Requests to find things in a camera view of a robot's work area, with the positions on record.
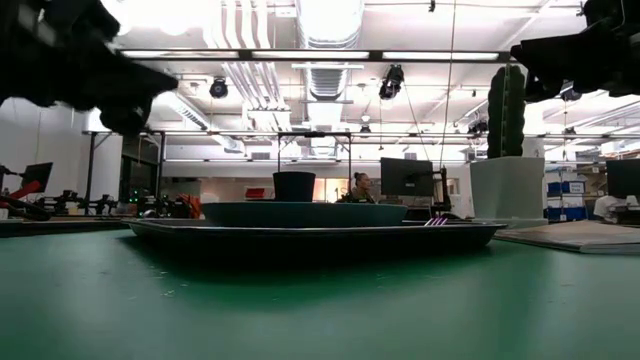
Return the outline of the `dark plastic cup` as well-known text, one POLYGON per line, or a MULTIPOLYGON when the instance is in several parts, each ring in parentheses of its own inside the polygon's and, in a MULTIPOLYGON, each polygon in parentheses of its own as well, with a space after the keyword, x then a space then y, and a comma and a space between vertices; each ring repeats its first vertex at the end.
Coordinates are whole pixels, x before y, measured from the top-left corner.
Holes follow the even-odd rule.
POLYGON ((312 202, 316 175, 310 172, 284 171, 273 174, 275 200, 312 202))

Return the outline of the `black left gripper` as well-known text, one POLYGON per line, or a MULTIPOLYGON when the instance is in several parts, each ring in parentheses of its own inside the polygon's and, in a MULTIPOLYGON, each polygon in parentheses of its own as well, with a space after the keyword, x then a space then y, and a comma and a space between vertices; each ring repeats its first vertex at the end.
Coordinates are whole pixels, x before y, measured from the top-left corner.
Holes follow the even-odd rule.
POLYGON ((0 0, 0 104, 105 107, 104 127, 139 135, 151 112, 146 101, 178 80, 109 49, 120 29, 101 0, 0 0))

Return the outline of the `black aluminium table frame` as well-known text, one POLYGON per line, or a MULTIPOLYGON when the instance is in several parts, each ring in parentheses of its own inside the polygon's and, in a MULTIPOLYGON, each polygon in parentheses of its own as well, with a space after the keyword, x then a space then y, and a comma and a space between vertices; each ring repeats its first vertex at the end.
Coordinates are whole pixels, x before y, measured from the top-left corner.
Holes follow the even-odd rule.
POLYGON ((128 228, 129 226, 127 224, 119 220, 46 222, 0 221, 0 238, 110 231, 128 228))

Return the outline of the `black plastic serving tray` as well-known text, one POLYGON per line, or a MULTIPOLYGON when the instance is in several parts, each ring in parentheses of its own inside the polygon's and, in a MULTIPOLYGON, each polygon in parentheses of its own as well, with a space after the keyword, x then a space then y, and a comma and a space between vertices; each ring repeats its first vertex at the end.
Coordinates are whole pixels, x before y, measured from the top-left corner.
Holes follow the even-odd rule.
POLYGON ((144 240, 174 248, 211 250, 227 256, 378 256, 485 247, 501 224, 452 222, 443 225, 339 228, 220 227, 203 220, 140 219, 126 223, 144 240))

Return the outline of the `silver ventilation duct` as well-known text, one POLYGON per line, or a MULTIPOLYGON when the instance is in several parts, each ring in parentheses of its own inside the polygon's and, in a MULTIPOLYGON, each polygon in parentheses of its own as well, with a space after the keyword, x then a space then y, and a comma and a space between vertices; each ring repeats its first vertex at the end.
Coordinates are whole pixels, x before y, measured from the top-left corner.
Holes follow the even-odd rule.
MULTIPOLYGON (((303 49, 353 50, 359 43, 364 0, 295 0, 298 40, 303 49)), ((349 70, 308 69, 305 81, 316 100, 337 100, 345 90, 349 70)))

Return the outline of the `black background rig frame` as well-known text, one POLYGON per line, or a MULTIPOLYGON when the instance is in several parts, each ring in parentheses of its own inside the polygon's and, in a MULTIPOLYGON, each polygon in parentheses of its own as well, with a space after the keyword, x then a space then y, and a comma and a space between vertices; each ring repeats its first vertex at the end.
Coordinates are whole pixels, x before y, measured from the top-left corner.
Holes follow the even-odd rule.
POLYGON ((352 173, 352 146, 353 146, 353 135, 350 131, 346 131, 346 132, 325 132, 325 131, 316 131, 316 130, 311 130, 311 131, 279 131, 276 133, 276 137, 277 137, 277 171, 280 172, 281 171, 281 152, 282 152, 282 138, 283 137, 288 137, 291 138, 292 140, 295 140, 298 137, 304 137, 304 138, 308 138, 308 139, 315 139, 315 138, 326 138, 326 137, 331 137, 333 138, 347 153, 348 153, 348 171, 347 171, 347 175, 348 175, 348 186, 347 186, 347 190, 350 191, 352 188, 352 182, 353 182, 353 173, 352 173), (343 143, 341 143, 339 141, 340 138, 346 138, 348 145, 345 146, 343 143))

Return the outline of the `white hexagonal planter pot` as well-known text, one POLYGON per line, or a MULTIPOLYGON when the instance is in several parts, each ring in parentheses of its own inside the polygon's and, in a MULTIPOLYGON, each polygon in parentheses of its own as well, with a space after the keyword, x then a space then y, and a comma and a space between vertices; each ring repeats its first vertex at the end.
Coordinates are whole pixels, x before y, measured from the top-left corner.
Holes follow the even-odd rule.
POLYGON ((470 165, 474 218, 508 228, 543 226, 543 158, 501 157, 470 165))

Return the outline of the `teal round plate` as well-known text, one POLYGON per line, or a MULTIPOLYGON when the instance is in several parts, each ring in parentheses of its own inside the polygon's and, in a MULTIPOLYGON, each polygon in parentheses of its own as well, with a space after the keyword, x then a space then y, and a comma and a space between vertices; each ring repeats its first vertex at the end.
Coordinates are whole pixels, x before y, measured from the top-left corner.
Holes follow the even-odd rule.
POLYGON ((402 224, 402 205, 313 202, 226 202, 201 205, 205 219, 219 227, 351 228, 402 224))

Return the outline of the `green cactus plant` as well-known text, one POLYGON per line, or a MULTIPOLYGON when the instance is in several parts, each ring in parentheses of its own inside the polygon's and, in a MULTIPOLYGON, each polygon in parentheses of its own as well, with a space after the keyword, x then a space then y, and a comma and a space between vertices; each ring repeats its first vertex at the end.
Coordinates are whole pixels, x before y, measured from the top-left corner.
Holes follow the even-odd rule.
POLYGON ((515 65, 501 67, 491 80, 487 110, 489 159, 523 154, 525 80, 515 65))

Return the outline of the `blue storage bin shelf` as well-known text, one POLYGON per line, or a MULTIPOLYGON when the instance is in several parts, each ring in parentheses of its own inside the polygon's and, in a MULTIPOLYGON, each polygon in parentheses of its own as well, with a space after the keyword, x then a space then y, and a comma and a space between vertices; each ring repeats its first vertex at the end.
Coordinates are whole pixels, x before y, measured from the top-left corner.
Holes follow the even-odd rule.
POLYGON ((562 181, 547 184, 547 208, 550 222, 582 221, 588 218, 585 205, 585 182, 562 181))

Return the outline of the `green table mat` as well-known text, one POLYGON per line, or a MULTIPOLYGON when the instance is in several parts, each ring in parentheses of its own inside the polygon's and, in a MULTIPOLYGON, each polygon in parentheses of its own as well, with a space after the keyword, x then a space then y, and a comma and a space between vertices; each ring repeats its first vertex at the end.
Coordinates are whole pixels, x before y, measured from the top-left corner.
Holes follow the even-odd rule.
POLYGON ((127 230, 5 238, 0 360, 640 360, 640 256, 251 270, 127 230))

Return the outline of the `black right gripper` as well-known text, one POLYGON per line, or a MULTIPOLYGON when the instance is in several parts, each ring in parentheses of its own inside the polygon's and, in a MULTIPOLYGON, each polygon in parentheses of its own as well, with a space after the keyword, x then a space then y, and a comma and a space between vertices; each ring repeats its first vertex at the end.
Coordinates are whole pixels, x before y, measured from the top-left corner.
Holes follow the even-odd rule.
POLYGON ((588 34, 594 36, 598 87, 610 95, 640 95, 640 0, 587 0, 586 32, 522 40, 510 54, 527 68, 528 103, 557 96, 563 80, 588 78, 588 34))

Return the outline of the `black computer monitor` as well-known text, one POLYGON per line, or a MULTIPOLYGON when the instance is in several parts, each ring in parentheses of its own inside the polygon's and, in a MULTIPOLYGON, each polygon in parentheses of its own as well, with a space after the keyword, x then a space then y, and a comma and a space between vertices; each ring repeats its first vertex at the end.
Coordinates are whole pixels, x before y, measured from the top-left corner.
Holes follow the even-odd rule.
POLYGON ((609 196, 640 199, 640 159, 608 160, 606 172, 609 196))
POLYGON ((52 162, 28 165, 22 174, 21 187, 25 188, 29 184, 37 182, 39 187, 34 190, 34 193, 44 193, 51 176, 52 168, 52 162))
POLYGON ((392 196, 434 195, 434 171, 430 161, 381 158, 381 193, 392 196))

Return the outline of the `person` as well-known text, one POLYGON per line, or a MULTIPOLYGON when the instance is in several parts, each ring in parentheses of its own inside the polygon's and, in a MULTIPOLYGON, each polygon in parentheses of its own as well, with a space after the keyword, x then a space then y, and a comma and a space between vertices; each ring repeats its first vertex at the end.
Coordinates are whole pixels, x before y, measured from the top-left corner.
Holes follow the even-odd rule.
POLYGON ((338 203, 366 203, 375 204, 371 193, 371 179, 366 173, 354 173, 354 187, 344 194, 338 203))

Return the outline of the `overhead light bar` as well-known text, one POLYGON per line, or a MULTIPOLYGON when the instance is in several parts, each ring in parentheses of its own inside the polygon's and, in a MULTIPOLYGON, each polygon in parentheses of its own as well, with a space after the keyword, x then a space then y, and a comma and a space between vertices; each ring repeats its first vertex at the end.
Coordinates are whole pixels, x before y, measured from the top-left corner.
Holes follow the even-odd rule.
POLYGON ((489 51, 383 51, 312 49, 121 49, 119 53, 140 61, 244 61, 244 62, 374 62, 506 64, 509 52, 489 51))

